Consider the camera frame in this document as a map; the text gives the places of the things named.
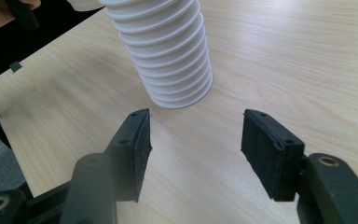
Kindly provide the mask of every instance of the white ribbed cup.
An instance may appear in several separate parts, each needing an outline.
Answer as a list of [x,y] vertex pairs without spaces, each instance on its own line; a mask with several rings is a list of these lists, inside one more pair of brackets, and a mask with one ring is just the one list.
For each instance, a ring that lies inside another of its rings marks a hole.
[[213,75],[198,0],[99,0],[154,103],[195,104]]

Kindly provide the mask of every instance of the floor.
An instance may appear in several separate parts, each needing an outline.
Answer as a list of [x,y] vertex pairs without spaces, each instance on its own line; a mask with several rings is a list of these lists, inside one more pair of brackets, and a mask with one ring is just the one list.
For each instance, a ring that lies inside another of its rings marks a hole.
[[[10,64],[32,55],[98,10],[76,12],[67,1],[42,0],[41,7],[34,11],[40,24],[37,30],[23,32],[14,21],[0,28],[0,74]],[[12,150],[0,141],[0,190],[15,189],[24,182]]]

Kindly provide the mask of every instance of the wooden table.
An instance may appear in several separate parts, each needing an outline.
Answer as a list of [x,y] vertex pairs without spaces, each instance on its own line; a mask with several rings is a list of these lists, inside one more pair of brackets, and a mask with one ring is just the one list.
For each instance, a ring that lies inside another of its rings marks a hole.
[[149,99],[100,11],[0,76],[0,120],[37,196],[102,152],[130,112],[150,108],[139,203],[119,223],[298,223],[241,154],[246,108],[270,114],[358,174],[358,1],[201,1],[213,86],[197,104]]

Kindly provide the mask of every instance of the stack of cups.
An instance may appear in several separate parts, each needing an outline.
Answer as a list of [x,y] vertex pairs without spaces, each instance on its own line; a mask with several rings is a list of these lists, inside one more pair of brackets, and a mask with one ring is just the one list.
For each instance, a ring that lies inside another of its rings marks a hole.
[[199,101],[213,75],[198,0],[99,0],[154,103]]

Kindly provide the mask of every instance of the white cup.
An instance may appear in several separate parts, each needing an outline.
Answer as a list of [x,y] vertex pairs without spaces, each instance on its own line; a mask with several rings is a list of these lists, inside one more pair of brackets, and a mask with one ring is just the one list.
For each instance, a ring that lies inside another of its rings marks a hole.
[[154,103],[195,104],[213,75],[198,0],[99,0]]

